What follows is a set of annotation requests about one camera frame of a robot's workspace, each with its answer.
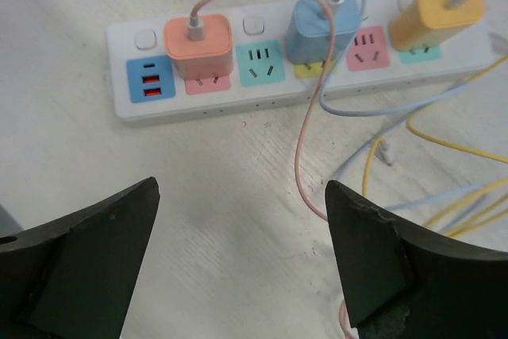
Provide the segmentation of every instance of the yellow outlet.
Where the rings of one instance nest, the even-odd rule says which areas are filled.
[[[333,65],[335,65],[335,61],[336,60],[332,60],[328,73],[330,69],[333,67]],[[321,75],[324,66],[325,61],[318,61],[317,63],[293,65],[294,76],[297,79],[314,79]]]

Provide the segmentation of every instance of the white button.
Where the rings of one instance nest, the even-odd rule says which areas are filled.
[[[244,31],[251,36],[260,35],[264,32],[264,19],[256,15],[244,17]]]
[[[413,2],[413,0],[398,0],[397,1],[397,7],[398,7],[398,10],[400,12],[402,12],[403,10],[405,10],[407,7],[409,7],[411,5],[411,3]]]
[[[147,51],[157,45],[156,33],[151,29],[137,31],[134,35],[134,44],[140,51]]]

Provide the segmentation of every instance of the pink outlet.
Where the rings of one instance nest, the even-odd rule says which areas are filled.
[[[211,79],[186,79],[185,91],[188,95],[211,93],[213,91],[227,91],[231,88],[228,75]]]
[[[361,28],[346,55],[350,71],[368,71],[390,66],[383,27]]]

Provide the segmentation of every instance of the charger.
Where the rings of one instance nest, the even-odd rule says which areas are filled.
[[[322,17],[323,7],[315,0],[298,0],[285,36],[287,58],[293,64],[324,61],[329,49],[329,21]],[[335,60],[345,50],[360,27],[360,11],[356,0],[341,1],[335,13]]]
[[[390,23],[391,43],[399,51],[438,46],[485,14],[484,0],[468,0],[451,8],[453,0],[413,0]]]
[[[233,34],[227,17],[215,14],[196,19],[171,19],[164,26],[164,44],[179,76],[208,79],[229,75],[233,64]]]

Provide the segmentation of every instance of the red usb port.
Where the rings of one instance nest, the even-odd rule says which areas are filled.
[[[144,75],[143,83],[158,83],[160,81],[159,75]]]
[[[144,89],[143,92],[145,97],[154,97],[156,95],[162,94],[162,90],[159,87],[154,87],[153,89]]]

